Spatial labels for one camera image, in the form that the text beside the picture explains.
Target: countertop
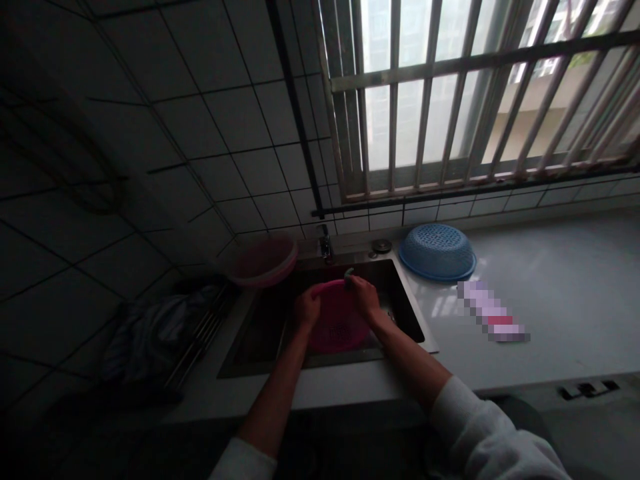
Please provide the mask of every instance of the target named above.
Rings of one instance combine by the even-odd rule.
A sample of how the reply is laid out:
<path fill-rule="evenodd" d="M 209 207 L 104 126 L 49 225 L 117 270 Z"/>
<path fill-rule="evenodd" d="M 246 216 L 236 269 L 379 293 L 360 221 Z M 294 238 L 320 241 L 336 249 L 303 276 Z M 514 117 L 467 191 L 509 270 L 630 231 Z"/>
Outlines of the countertop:
<path fill-rule="evenodd" d="M 640 215 L 634 210 L 466 232 L 483 280 L 531 334 L 496 343 L 466 316 L 455 285 L 405 270 L 439 346 L 476 392 L 640 371 Z M 254 292 L 245 291 L 163 423 L 244 415 L 266 375 L 216 378 Z M 408 397 L 386 360 L 302 370 L 293 409 Z"/>

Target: metal bar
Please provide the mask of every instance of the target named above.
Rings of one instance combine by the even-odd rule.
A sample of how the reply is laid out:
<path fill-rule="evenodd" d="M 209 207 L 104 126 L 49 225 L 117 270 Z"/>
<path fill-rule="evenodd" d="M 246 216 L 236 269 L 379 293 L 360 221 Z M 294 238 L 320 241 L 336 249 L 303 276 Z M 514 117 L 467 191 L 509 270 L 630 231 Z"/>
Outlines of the metal bar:
<path fill-rule="evenodd" d="M 614 78 L 611 79 L 608 89 L 604 92 L 600 100 L 593 106 L 592 111 L 589 113 L 589 118 L 585 125 L 580 129 L 576 140 L 573 142 L 571 150 L 565 157 L 562 165 L 564 167 L 570 167 L 574 163 L 582 152 L 582 147 L 585 144 L 590 132 L 594 126 L 600 120 L 600 117 L 604 111 L 609 107 L 609 104 L 618 93 L 618 90 L 627 79 L 628 74 L 638 67 L 638 59 L 640 58 L 640 49 L 638 47 L 630 48 L 629 52 L 625 55 L 623 65 L 613 74 Z"/>
<path fill-rule="evenodd" d="M 629 10 L 631 9 L 631 6 L 633 5 L 634 1 L 635 0 L 625 1 L 625 4 L 622 6 L 622 8 L 620 8 L 611 26 L 611 29 L 610 29 L 611 32 L 617 32 L 618 30 L 620 30 L 620 27 L 622 26 L 625 19 L 627 18 L 627 15 L 629 14 Z M 582 83 L 580 84 L 578 91 L 575 92 L 575 94 L 573 95 L 573 98 L 571 99 L 571 103 L 565 110 L 565 113 L 562 116 L 562 120 L 560 120 L 560 125 L 558 125 L 558 128 L 555 134 L 551 138 L 551 142 L 549 143 L 547 150 L 542 156 L 542 160 L 540 160 L 540 165 L 538 166 L 538 173 L 542 173 L 544 169 L 547 167 L 547 165 L 549 164 L 549 161 L 551 160 L 551 157 L 553 156 L 555 149 L 557 148 L 558 144 L 560 144 L 560 140 L 562 140 L 563 135 L 567 131 L 567 128 L 571 123 L 571 120 L 573 120 L 573 116 L 575 115 L 576 110 L 578 110 L 578 107 L 580 106 L 582 99 L 587 94 L 587 91 L 591 86 L 591 82 L 593 82 L 593 79 L 598 73 L 598 70 L 600 70 L 600 67 L 602 66 L 602 62 L 604 62 L 606 56 L 607 56 L 606 51 L 599 51 L 598 54 L 593 59 L 593 62 L 591 63 L 591 66 L 589 67 L 589 70 L 585 78 L 582 80 Z"/>
<path fill-rule="evenodd" d="M 345 173 L 342 168 L 342 157 L 340 156 L 340 148 L 337 144 L 338 132 L 335 124 L 335 118 L 333 115 L 333 98 L 331 95 L 331 82 L 329 80 L 329 65 L 327 63 L 327 50 L 325 49 L 325 41 L 322 35 L 322 12 L 320 12 L 320 4 L 317 0 L 312 1 L 313 4 L 313 14 L 315 18 L 315 30 L 316 30 L 316 38 L 318 42 L 318 50 L 320 57 L 320 70 L 322 70 L 322 83 L 325 91 L 325 101 L 327 104 L 327 116 L 329 120 L 329 130 L 331 131 L 331 138 L 333 145 L 333 155 L 335 157 L 335 168 L 338 174 L 338 184 L 340 186 L 340 196 L 342 201 L 346 201 L 347 197 L 345 195 Z"/>
<path fill-rule="evenodd" d="M 574 55 L 585 51 L 610 50 L 640 43 L 640 29 L 608 33 L 596 37 L 546 43 L 505 52 L 483 53 L 468 58 L 441 60 L 432 65 L 420 64 L 331 79 L 331 90 L 340 92 L 358 88 L 380 87 L 392 83 L 442 77 L 462 70 L 497 68 L 507 63 L 535 62 L 544 58 Z"/>
<path fill-rule="evenodd" d="M 542 22 L 540 24 L 540 28 L 538 33 L 535 36 L 535 40 L 533 42 L 534 46 L 540 45 L 544 42 L 547 32 L 549 31 L 549 26 L 551 25 L 551 21 L 553 20 L 553 16 L 555 15 L 555 10 L 558 6 L 559 0 L 550 0 L 547 4 L 547 9 L 545 10 L 544 16 L 542 18 Z M 500 140 L 498 142 L 498 146 L 495 149 L 493 154 L 493 158 L 491 160 L 491 172 L 494 172 L 498 163 L 500 163 L 500 159 L 502 158 L 502 154 L 505 151 L 505 147 L 507 146 L 507 142 L 509 140 L 509 136 L 511 134 L 511 129 L 513 128 L 513 124 L 515 123 L 515 119 L 518 116 L 518 112 L 520 112 L 520 105 L 522 105 L 522 100 L 525 98 L 525 93 L 527 92 L 527 88 L 529 86 L 529 82 L 531 81 L 531 77 L 533 76 L 533 69 L 535 68 L 535 62 L 530 61 L 525 68 L 525 73 L 520 80 L 520 85 L 518 85 L 518 90 L 515 93 L 515 98 L 513 99 L 513 103 L 511 104 L 511 109 L 509 110 L 509 117 L 507 118 L 507 123 L 505 125 L 505 129 L 500 136 Z"/>
<path fill-rule="evenodd" d="M 500 38 L 498 51 L 510 50 L 518 46 L 527 25 L 532 4 L 533 0 L 511 2 L 506 20 L 503 26 L 500 26 L 504 28 L 504 33 L 502 38 Z M 469 149 L 469 164 L 467 165 L 467 172 L 465 174 L 465 184 L 468 183 L 471 178 L 471 171 L 476 161 L 482 162 L 495 119 L 498 115 L 500 103 L 502 102 L 502 97 L 505 94 L 507 83 L 509 82 L 510 72 L 511 65 L 504 65 L 491 74 L 489 86 L 487 87 L 487 97 L 485 98 L 480 120 L 478 121 L 471 148 Z M 493 163 L 491 164 L 488 178 L 493 177 L 495 166 Z"/>
<path fill-rule="evenodd" d="M 471 54 L 473 47 L 473 39 L 475 30 L 478 26 L 478 16 L 480 15 L 481 0 L 473 0 L 469 7 L 469 20 L 467 21 L 467 30 L 465 32 L 465 40 L 462 46 L 462 58 Z M 449 117 L 449 128 L 447 129 L 447 138 L 445 140 L 445 149 L 442 153 L 442 168 L 440 170 L 440 185 L 444 185 L 447 175 L 447 163 L 451 156 L 451 148 L 453 147 L 453 137 L 455 136 L 455 128 L 458 123 L 458 115 L 460 114 L 460 103 L 462 102 L 462 94 L 465 90 L 465 81 L 467 80 L 467 72 L 462 71 L 458 74 L 455 81 L 455 92 L 453 94 L 453 104 L 451 106 L 451 116 Z"/>
<path fill-rule="evenodd" d="M 442 11 L 442 0 L 433 0 L 431 4 L 431 16 L 429 18 L 429 38 L 427 40 L 427 65 L 435 61 L 435 50 L 438 44 L 438 30 L 440 28 L 440 13 Z M 422 174 L 422 159 L 425 155 L 425 140 L 427 136 L 427 122 L 429 120 L 429 103 L 431 101 L 431 84 L 433 79 L 425 79 L 422 88 L 422 107 L 420 110 L 420 126 L 418 129 L 418 149 L 415 157 L 415 188 L 420 187 L 420 176 Z"/>
<path fill-rule="evenodd" d="M 640 111 L 640 83 L 636 83 L 633 93 L 630 97 L 627 98 L 627 101 L 623 108 L 620 110 L 615 120 L 607 129 L 606 133 L 600 141 L 596 144 L 595 148 L 592 150 L 589 158 L 587 159 L 587 164 L 594 164 L 598 161 L 600 156 L 604 153 L 605 149 L 611 143 L 615 137 L 617 137 L 622 130 L 624 130 L 625 124 L 630 124 L 629 118 L 634 118 L 637 116 Z"/>
<path fill-rule="evenodd" d="M 580 16 L 573 26 L 573 32 L 571 32 L 572 39 L 582 37 L 582 34 L 587 28 L 587 22 L 591 18 L 591 14 L 593 9 L 595 8 L 595 4 L 597 0 L 586 0 L 582 11 L 580 12 Z M 535 120 L 533 121 L 533 125 L 529 129 L 529 134 L 520 149 L 520 154 L 518 155 L 518 161 L 515 167 L 515 174 L 522 175 L 525 169 L 525 160 L 527 155 L 531 151 L 531 146 L 535 138 L 538 136 L 538 131 L 542 126 L 542 122 L 544 122 L 545 117 L 547 116 L 547 112 L 549 111 L 549 107 L 551 106 L 551 102 L 555 97 L 556 92 L 558 91 L 558 87 L 560 87 L 560 83 L 567 72 L 567 68 L 569 67 L 569 63 L 571 62 L 571 57 L 566 56 L 560 59 L 559 65 L 556 67 L 556 71 L 553 73 L 551 78 L 551 82 L 547 91 L 545 92 L 545 96 L 540 104 L 540 108 L 538 109 L 538 113 L 535 116 Z"/>
<path fill-rule="evenodd" d="M 355 68 L 356 74 L 364 73 L 364 52 L 362 46 L 362 11 L 360 0 L 353 0 L 351 20 L 353 21 L 353 42 L 355 44 Z M 367 104 L 365 101 L 365 90 L 358 89 L 358 120 L 360 122 L 360 153 L 362 158 L 362 168 L 364 170 L 365 194 L 371 192 L 369 186 L 369 141 L 367 139 Z"/>
<path fill-rule="evenodd" d="M 401 0 L 391 0 L 391 69 L 398 68 L 400 60 L 400 6 Z M 389 191 L 395 190 L 395 145 L 398 126 L 398 84 L 389 90 Z"/>

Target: stainless steel sink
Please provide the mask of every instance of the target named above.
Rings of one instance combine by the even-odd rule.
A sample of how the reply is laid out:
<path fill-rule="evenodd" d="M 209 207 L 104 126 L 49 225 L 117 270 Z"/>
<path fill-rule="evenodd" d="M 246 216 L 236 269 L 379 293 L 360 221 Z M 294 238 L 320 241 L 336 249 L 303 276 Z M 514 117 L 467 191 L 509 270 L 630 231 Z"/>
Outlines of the stainless steel sink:
<path fill-rule="evenodd" d="M 302 260 L 286 280 L 256 294 L 245 321 L 236 336 L 218 378 L 258 375 L 271 371 L 278 355 L 295 328 L 293 302 L 314 283 L 342 278 L 348 268 L 374 284 L 381 307 L 398 327 L 428 351 L 437 347 L 410 292 L 404 273 L 398 270 L 394 252 L 372 259 L 368 252 L 334 256 L 326 266 L 322 259 Z M 380 342 L 373 333 L 352 351 L 320 354 L 309 350 L 303 368 L 324 367 L 383 358 Z"/>

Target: sweater sleeve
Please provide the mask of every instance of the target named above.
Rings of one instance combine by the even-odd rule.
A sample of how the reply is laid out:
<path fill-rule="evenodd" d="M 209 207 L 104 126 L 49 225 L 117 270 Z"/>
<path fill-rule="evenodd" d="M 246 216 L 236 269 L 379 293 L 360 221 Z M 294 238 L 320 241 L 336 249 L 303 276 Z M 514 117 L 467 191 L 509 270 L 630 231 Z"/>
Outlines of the sweater sleeve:
<path fill-rule="evenodd" d="M 440 392 L 430 419 L 465 478 L 570 480 L 546 440 L 516 430 L 496 404 L 480 400 L 457 377 Z"/>
<path fill-rule="evenodd" d="M 276 460 L 234 437 L 222 453 L 209 480 L 271 480 Z"/>

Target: pink colander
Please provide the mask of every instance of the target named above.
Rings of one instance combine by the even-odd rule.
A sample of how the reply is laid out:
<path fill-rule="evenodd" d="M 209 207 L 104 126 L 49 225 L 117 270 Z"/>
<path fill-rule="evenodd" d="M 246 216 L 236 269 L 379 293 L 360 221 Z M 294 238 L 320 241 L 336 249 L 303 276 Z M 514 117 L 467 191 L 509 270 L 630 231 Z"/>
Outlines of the pink colander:
<path fill-rule="evenodd" d="M 320 319 L 311 332 L 311 348 L 319 353 L 338 353 L 360 345 L 369 334 L 369 326 L 357 312 L 353 296 L 345 290 L 345 281 L 318 285 L 312 296 L 318 295 Z"/>

